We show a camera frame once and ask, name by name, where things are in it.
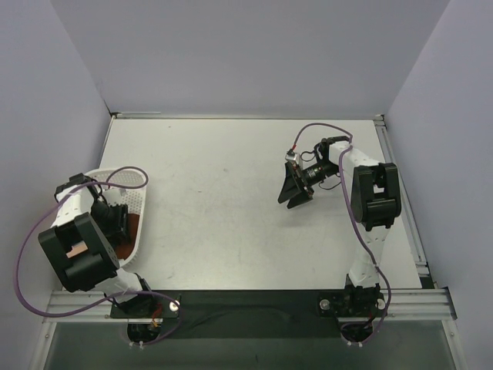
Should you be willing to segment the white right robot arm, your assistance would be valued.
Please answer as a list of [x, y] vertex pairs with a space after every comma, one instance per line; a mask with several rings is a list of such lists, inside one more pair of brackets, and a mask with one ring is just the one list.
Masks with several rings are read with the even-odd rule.
[[303, 168], [301, 154], [285, 156], [285, 179], [277, 199], [288, 209], [312, 201], [314, 186], [338, 175], [350, 222], [361, 245], [347, 274], [356, 288], [377, 288], [384, 242], [401, 215], [397, 166], [382, 163], [354, 148], [347, 136], [321, 140], [314, 147], [315, 164]]

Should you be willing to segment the brown towel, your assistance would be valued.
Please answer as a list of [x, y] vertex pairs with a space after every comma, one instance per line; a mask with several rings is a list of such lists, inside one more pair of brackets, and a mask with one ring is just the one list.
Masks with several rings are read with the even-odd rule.
[[126, 238], [120, 239], [115, 247], [116, 256], [118, 259], [127, 260], [130, 258], [132, 252], [136, 250], [136, 238], [139, 231], [139, 219], [138, 214], [128, 215], [128, 230]]

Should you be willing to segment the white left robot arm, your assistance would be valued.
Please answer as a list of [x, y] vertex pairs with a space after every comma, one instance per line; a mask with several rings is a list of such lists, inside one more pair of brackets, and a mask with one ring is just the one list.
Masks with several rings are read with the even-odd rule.
[[55, 219], [38, 235], [67, 291], [102, 292], [140, 318], [154, 312], [156, 299], [145, 279], [126, 267], [139, 251], [148, 181], [131, 166], [78, 173], [56, 188]]

